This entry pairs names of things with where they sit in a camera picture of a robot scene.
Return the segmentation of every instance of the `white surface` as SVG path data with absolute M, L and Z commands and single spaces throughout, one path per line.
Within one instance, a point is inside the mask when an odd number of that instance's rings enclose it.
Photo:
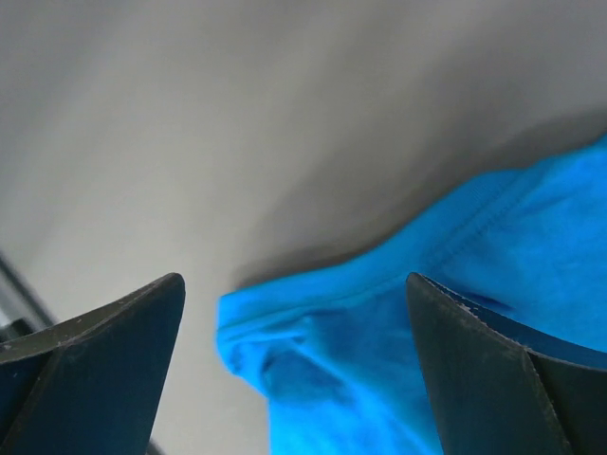
M 181 272 L 169 454 L 267 453 L 215 300 L 607 126 L 607 3 L 0 4 L 0 247 L 60 319 Z

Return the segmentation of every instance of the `blue shirt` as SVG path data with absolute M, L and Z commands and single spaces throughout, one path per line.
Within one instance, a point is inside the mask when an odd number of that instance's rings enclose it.
M 345 264 L 228 294 L 219 353 L 267 397 L 274 455 L 438 454 L 407 316 L 409 273 L 607 351 L 606 236 L 604 138 L 476 177 Z

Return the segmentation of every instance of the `black plastic part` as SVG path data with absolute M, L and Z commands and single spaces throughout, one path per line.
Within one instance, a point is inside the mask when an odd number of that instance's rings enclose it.
M 167 275 L 0 345 L 0 455 L 145 454 L 184 300 Z
M 446 455 L 607 453 L 607 354 L 413 274 L 414 342 Z
M 24 318 L 17 319 L 9 325 L 0 327 L 0 343 L 24 337 L 25 335 L 31 335 L 33 333 L 34 329 Z

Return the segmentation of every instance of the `blue fabric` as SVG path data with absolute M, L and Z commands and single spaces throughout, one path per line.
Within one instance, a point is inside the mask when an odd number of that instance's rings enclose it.
M 606 177 L 607 139 L 485 174 L 353 261 L 223 297 L 219 352 L 267 397 L 272 453 L 441 452 L 407 317 L 413 271 L 607 351 Z

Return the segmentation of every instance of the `blue cloth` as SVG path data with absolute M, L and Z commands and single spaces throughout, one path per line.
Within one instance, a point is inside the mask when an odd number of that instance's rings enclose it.
M 223 297 L 219 352 L 267 397 L 274 455 L 441 453 L 407 275 L 607 351 L 606 236 L 604 138 L 476 177 L 350 262 Z

